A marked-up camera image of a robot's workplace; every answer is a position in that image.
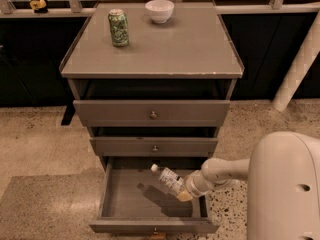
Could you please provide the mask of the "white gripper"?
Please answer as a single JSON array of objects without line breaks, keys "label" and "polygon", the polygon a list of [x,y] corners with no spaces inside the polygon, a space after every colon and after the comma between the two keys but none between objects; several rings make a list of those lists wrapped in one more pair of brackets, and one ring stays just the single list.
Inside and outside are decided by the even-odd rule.
[{"label": "white gripper", "polygon": [[182,190],[176,198],[181,202],[188,202],[193,197],[204,196],[211,190],[229,188],[240,181],[247,181],[249,162],[249,159],[233,161],[219,158],[207,159],[199,170],[186,177],[186,189]]}]

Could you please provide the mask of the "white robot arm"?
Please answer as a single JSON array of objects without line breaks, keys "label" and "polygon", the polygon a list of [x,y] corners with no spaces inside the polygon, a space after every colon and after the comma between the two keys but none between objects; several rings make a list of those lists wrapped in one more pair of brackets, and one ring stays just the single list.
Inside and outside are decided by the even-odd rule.
[{"label": "white robot arm", "polygon": [[242,180],[247,189],[247,240],[320,240],[320,140],[274,132],[248,159],[206,160],[186,176],[184,202]]}]

